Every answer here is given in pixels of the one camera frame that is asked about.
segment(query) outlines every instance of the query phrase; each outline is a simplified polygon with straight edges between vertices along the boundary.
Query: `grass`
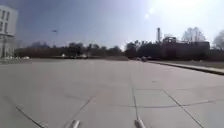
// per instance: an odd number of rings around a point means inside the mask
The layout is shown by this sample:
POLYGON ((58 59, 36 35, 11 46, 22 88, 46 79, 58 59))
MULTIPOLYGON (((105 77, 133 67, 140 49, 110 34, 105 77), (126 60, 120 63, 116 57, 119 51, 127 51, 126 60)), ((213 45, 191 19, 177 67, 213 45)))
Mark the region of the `grass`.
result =
POLYGON ((208 62, 208 61, 166 61, 167 63, 193 65, 209 68, 224 69, 224 62, 208 62))

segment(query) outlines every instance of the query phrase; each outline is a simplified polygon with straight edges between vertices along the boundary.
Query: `curb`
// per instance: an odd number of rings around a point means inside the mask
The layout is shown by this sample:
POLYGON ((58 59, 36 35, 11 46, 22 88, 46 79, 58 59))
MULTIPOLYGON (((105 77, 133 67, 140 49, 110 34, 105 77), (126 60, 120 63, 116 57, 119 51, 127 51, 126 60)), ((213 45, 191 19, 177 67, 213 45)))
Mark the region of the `curb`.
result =
POLYGON ((212 69, 204 69, 204 68, 200 68, 200 67, 192 67, 192 66, 187 66, 187 65, 185 66, 185 65, 171 64, 171 63, 161 63, 161 62, 155 62, 155 61, 148 61, 148 62, 149 63, 154 63, 154 64, 160 64, 160 65, 166 65, 166 66, 190 69, 190 70, 195 70, 195 71, 200 71, 200 72, 205 72, 205 73, 210 73, 210 74, 224 76, 224 72, 216 71, 216 70, 212 70, 212 69))

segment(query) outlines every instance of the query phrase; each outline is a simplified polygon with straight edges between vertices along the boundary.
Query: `concrete pavement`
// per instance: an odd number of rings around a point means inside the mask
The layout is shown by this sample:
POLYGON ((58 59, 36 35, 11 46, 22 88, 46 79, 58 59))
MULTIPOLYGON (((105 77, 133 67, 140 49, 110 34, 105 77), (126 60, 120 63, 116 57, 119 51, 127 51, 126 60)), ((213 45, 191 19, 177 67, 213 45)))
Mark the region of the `concrete pavement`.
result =
POLYGON ((134 128, 139 116, 147 128, 222 128, 223 82, 223 76, 137 61, 0 65, 0 127, 38 128, 32 119, 65 128, 77 119, 82 128, 134 128))

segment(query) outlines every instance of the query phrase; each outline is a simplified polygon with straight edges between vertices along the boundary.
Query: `street lamp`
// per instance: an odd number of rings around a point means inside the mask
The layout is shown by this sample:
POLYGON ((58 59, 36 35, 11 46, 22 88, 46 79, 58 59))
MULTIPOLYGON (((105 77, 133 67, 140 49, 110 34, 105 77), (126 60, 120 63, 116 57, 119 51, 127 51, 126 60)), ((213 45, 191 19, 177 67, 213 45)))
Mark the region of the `street lamp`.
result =
POLYGON ((53 47, 55 46, 56 38, 58 36, 58 30, 52 30, 53 33, 55 33, 55 39, 53 40, 53 47))
POLYGON ((2 43, 2 55, 1 55, 1 58, 3 59, 5 57, 5 45, 7 43, 7 35, 8 35, 8 32, 5 32, 5 34, 3 35, 3 43, 2 43))

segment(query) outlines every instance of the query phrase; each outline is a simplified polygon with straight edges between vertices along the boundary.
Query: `bare tree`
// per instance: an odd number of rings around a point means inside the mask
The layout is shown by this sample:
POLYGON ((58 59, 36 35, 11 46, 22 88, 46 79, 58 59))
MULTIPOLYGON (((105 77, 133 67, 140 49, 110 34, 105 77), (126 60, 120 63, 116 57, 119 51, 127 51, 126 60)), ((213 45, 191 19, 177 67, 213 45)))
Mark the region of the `bare tree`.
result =
POLYGON ((182 37, 182 41, 192 43, 192 42, 202 42, 205 41, 204 34, 200 31, 198 27, 188 28, 182 37))
POLYGON ((222 30, 214 39, 214 47, 219 50, 224 50, 224 30, 222 30))

